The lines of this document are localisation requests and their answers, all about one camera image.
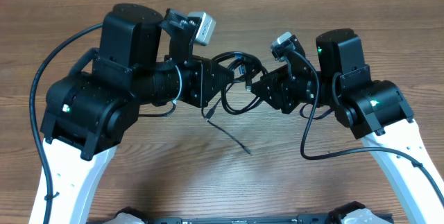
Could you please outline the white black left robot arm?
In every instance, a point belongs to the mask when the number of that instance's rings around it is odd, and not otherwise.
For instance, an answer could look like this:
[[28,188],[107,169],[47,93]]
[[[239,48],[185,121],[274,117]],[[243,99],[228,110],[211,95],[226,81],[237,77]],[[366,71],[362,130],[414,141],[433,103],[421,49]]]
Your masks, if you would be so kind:
[[98,183],[140,107],[182,101],[204,108],[234,80],[193,53],[216,25],[206,12],[161,14],[118,3],[98,25],[98,47],[50,86],[31,130],[42,163],[31,223],[85,223]]

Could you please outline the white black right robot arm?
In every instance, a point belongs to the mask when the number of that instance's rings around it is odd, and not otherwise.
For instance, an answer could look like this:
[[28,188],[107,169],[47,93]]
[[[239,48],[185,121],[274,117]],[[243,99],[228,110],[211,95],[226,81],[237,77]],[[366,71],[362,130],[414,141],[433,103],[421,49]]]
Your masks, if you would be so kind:
[[288,114],[301,103],[329,107],[362,142],[392,186],[411,223],[443,222],[443,179],[420,136],[400,88],[373,80],[359,36],[349,28],[316,38],[319,68],[306,59],[297,37],[285,33],[271,45],[282,66],[253,83],[251,92]]

